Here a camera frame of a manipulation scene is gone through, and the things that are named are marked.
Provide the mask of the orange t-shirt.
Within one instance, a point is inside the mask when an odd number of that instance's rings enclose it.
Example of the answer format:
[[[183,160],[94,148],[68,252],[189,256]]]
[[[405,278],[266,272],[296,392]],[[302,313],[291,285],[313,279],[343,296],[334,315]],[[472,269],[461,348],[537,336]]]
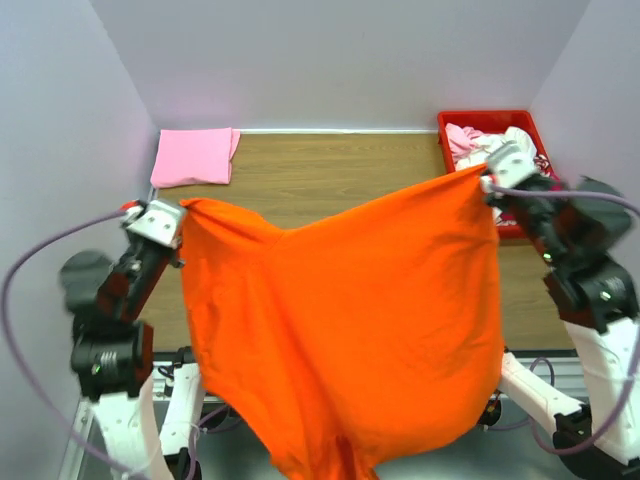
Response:
[[[205,389],[291,479],[371,479],[471,430],[498,387],[498,238],[480,169],[296,229],[184,201],[183,297]]]

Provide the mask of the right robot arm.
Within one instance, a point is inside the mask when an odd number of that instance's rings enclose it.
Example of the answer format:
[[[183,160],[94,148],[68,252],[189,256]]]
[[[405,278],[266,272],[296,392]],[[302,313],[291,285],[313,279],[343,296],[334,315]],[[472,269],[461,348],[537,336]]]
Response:
[[[548,267],[544,278],[581,363],[581,402],[540,379],[511,352],[500,392],[528,416],[541,447],[581,479],[639,476],[639,300],[610,249],[639,212],[609,185],[585,178],[569,188],[533,174],[514,187],[488,175],[489,205],[511,215]]]

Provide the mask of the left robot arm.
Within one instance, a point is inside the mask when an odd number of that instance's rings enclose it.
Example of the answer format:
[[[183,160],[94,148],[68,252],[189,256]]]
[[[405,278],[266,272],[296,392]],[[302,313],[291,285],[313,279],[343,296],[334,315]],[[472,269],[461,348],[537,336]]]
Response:
[[[116,479],[199,479],[195,441],[204,399],[190,349],[178,352],[162,425],[153,405],[152,327],[139,314],[165,268],[173,243],[134,235],[112,260],[97,250],[69,258],[59,272],[73,316],[71,369],[91,406]]]

